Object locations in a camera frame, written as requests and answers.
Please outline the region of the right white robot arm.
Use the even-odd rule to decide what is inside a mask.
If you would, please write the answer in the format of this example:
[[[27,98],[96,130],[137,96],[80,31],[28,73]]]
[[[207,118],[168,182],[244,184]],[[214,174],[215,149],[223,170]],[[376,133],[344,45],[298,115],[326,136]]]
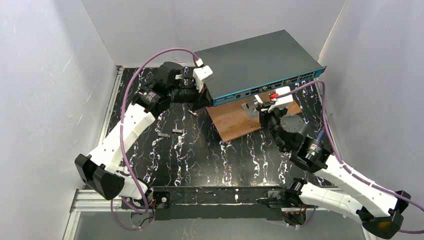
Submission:
[[[375,184],[326,149],[322,139],[329,136],[328,125],[313,138],[308,136],[307,124],[299,116],[289,115],[285,108],[271,107],[259,110],[259,122],[268,128],[278,150],[288,153],[297,167],[341,189],[332,191],[294,178],[279,197],[269,198],[269,204],[322,207],[358,222],[371,234],[386,240],[401,231],[402,213],[411,196]]]

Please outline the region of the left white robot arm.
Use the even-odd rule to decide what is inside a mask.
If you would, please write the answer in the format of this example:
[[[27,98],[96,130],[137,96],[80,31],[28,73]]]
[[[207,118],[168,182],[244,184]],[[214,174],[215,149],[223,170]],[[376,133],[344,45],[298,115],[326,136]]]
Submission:
[[[123,103],[123,119],[87,155],[79,154],[75,166],[81,180],[106,200],[115,197],[151,201],[152,188],[129,169],[120,170],[127,161],[127,150],[172,103],[189,104],[192,110],[212,106],[206,82],[214,76],[201,60],[192,72],[174,62],[164,62],[157,73]]]

